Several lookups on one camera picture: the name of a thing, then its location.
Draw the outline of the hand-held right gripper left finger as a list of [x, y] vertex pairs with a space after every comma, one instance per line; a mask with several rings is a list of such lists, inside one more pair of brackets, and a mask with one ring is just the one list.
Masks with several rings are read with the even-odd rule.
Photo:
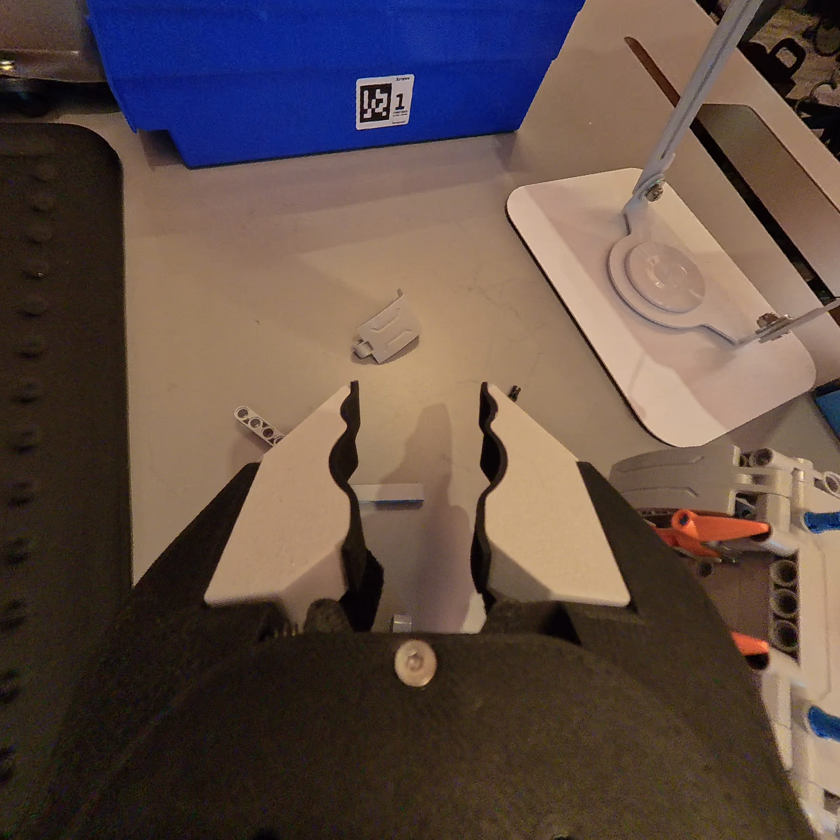
[[360, 385], [339, 388], [262, 458], [213, 577], [208, 606], [270, 603], [300, 627], [336, 601], [372, 630], [384, 571], [367, 548], [359, 498]]

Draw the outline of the long grey beam with pins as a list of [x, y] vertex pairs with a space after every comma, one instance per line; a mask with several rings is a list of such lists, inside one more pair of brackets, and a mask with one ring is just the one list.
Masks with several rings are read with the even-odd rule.
[[386, 482], [379, 484], [350, 484], [362, 506], [376, 508], [418, 508], [425, 501], [425, 488], [416, 483]]

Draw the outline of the small grey curved panel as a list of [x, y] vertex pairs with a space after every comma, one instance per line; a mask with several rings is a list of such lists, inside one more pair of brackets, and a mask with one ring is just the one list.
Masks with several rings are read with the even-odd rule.
[[420, 331], [411, 303], [402, 289], [397, 289], [387, 307], [360, 325], [352, 353], [359, 360], [383, 364], [418, 339]]

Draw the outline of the blue tagged parts bin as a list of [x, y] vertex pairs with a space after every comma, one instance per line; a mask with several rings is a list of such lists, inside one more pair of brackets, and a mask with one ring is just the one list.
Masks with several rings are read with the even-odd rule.
[[518, 130], [582, 1], [97, 1], [133, 131], [190, 167]]

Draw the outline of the blue picture box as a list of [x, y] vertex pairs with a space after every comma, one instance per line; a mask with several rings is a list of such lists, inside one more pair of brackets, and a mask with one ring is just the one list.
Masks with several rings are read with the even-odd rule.
[[812, 392], [812, 399], [826, 424], [831, 428], [834, 436], [839, 440], [839, 378], [817, 386]]

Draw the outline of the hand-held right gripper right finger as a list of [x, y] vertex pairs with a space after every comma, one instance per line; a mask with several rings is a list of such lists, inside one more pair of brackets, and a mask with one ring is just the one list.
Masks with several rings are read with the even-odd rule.
[[479, 388], [471, 577], [498, 602], [627, 607], [631, 596], [582, 474], [583, 463], [497, 386]]

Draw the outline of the short grey beam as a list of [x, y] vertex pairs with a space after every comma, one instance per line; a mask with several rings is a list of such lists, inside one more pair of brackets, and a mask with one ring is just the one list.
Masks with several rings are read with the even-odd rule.
[[267, 446], [274, 447], [285, 437], [273, 423], [248, 406], [238, 406], [234, 410], [234, 417]]

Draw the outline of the grey orange toy model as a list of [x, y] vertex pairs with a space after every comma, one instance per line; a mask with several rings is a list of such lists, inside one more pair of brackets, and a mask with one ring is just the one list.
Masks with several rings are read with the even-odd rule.
[[838, 838], [838, 474], [769, 448], [655, 451], [610, 481], [669, 538], [747, 657], [784, 770], [819, 838]]

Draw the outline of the black perforated mat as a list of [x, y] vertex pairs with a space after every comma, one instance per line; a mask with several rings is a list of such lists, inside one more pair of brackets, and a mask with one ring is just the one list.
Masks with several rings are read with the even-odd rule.
[[131, 585], [123, 172], [77, 125], [2, 122], [2, 838], [38, 809]]

